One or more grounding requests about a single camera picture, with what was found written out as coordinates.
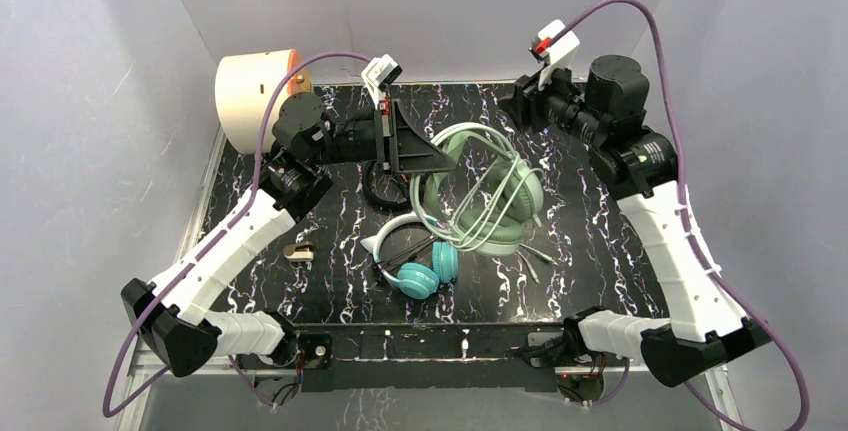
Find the green headphones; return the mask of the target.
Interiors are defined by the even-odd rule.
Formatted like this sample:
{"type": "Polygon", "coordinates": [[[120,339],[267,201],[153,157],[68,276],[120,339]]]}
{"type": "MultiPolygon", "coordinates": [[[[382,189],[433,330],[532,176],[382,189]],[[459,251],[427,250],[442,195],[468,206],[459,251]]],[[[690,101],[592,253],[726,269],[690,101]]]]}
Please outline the green headphones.
{"type": "Polygon", "coordinates": [[[470,142],[492,152],[494,161],[451,210],[444,209],[442,196],[443,182],[451,171],[414,175],[412,212],[432,234],[461,252],[493,257],[516,253],[526,225],[538,223],[544,207],[543,171],[522,158],[503,133],[480,123],[451,125],[430,141],[456,165],[470,142]]]}

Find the teal cat-ear headphones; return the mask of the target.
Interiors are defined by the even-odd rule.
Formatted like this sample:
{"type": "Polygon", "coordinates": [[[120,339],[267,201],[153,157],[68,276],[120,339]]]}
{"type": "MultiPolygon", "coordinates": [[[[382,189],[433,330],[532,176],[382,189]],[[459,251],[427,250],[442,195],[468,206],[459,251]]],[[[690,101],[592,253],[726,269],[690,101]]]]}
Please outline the teal cat-ear headphones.
{"type": "Polygon", "coordinates": [[[413,212],[393,217],[375,235],[366,237],[361,246],[371,254],[372,268],[383,282],[409,298],[423,300],[436,293],[442,285],[457,279],[460,271],[459,251],[452,244],[430,235],[406,250],[383,259],[380,255],[381,246],[389,234],[411,224],[423,222],[413,212]]]}

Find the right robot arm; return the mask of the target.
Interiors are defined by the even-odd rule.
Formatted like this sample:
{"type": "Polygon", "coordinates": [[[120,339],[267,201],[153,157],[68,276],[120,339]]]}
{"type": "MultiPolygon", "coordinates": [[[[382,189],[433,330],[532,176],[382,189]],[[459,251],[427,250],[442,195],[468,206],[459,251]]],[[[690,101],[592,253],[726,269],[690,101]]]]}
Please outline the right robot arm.
{"type": "Polygon", "coordinates": [[[644,123],[649,88],[636,60],[604,55],[584,85],[566,68],[549,78],[522,76],[498,105],[522,131],[557,128],[587,146],[593,172],[638,236],[668,307],[665,319],[602,306],[575,313],[564,321],[563,356],[587,365],[614,354],[675,387],[766,345],[769,336],[714,282],[706,252],[691,247],[695,219],[679,200],[678,155],[644,123]]]}

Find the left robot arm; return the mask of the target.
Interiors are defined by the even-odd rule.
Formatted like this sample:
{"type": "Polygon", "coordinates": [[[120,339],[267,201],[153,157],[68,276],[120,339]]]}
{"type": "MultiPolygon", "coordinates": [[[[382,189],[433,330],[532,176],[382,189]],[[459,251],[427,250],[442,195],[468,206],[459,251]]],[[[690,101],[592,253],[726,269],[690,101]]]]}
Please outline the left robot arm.
{"type": "Polygon", "coordinates": [[[176,377],[225,355],[263,356],[275,367],[296,361],[299,332],[274,311],[214,312],[211,307],[258,254],[291,231],[331,190],[324,166],[383,162],[409,177],[450,171],[455,162],[407,119],[399,100],[338,125],[312,92],[287,97],[272,126],[276,155],[224,218],[171,268],[128,282],[121,298],[134,332],[176,377]]]}

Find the small tan white clip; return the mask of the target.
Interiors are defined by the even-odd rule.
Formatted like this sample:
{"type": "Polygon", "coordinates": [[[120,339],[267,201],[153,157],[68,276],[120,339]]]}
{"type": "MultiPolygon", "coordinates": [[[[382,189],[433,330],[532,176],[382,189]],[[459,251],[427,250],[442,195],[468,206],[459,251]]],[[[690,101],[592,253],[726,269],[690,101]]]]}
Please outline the small tan white clip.
{"type": "Polygon", "coordinates": [[[315,256],[315,245],[309,241],[286,245],[283,249],[283,256],[290,263],[312,262],[315,256]]]}

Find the cream cylindrical drum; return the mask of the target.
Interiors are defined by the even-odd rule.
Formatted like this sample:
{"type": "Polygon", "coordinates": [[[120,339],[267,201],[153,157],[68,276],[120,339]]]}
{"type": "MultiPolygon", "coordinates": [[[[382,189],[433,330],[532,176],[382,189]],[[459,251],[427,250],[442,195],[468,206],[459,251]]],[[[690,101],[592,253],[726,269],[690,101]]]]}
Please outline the cream cylindrical drum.
{"type": "Polygon", "coordinates": [[[226,56],[215,77],[215,105],[229,144],[242,155],[257,149],[259,126],[282,78],[302,63],[296,49],[226,56]]]}

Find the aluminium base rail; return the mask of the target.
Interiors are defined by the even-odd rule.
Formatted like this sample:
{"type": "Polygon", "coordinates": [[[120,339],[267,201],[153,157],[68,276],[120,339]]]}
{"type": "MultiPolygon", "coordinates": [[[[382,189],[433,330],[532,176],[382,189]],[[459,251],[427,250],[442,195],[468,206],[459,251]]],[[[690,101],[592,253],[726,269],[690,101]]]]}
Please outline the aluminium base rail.
{"type": "Polygon", "coordinates": [[[718,430],[704,406],[732,407],[719,373],[667,388],[615,358],[539,368],[514,356],[551,326],[331,325],[293,369],[216,358],[164,377],[127,407],[120,430],[718,430]]]}

